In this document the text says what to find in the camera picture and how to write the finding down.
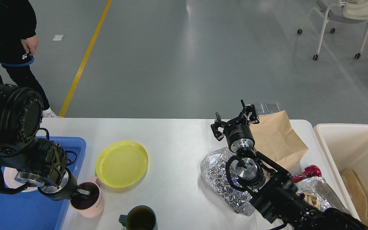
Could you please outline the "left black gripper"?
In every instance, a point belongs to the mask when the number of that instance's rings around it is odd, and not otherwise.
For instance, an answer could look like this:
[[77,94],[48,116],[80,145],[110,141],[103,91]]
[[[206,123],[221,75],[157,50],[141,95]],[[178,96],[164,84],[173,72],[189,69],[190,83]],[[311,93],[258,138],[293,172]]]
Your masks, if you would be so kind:
[[64,176],[58,187],[42,186],[39,187],[39,192],[53,201],[70,199],[71,203],[81,203],[89,199],[92,188],[79,188],[76,177],[68,168],[65,168]]

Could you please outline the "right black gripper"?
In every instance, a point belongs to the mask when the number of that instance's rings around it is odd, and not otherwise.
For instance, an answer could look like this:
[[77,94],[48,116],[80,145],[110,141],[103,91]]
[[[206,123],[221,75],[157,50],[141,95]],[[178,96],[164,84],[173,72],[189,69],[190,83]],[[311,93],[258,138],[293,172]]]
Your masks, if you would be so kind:
[[226,137],[228,148],[232,153],[236,153],[238,149],[246,147],[253,149],[255,140],[252,135],[250,124],[260,124],[260,119],[257,110],[253,104],[245,104],[241,101],[242,111],[232,121],[221,120],[219,113],[216,113],[216,119],[211,124],[211,130],[216,140],[221,141]]

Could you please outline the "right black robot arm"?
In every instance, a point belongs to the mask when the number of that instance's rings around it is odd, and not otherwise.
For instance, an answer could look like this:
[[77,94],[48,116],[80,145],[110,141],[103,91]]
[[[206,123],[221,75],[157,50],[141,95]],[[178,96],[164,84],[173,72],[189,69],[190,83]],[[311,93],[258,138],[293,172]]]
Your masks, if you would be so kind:
[[240,192],[251,195],[249,203],[271,224],[282,220],[276,230],[290,225],[294,230],[367,230],[368,227],[352,215],[336,208],[320,211],[297,193],[291,173],[263,153],[255,150],[255,140],[249,128],[258,124],[259,116],[253,104],[241,100],[240,114],[222,121],[219,113],[211,125],[216,140],[226,139],[233,155],[225,165],[226,180]]

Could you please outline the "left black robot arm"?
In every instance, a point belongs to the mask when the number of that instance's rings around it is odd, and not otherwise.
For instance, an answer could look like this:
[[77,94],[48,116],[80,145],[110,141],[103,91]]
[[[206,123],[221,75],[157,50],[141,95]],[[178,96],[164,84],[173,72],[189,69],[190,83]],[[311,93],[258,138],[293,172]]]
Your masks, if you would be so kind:
[[31,88],[0,84],[0,193],[15,195],[29,187],[54,201],[85,200],[93,189],[77,184],[60,144],[37,137],[42,97]]

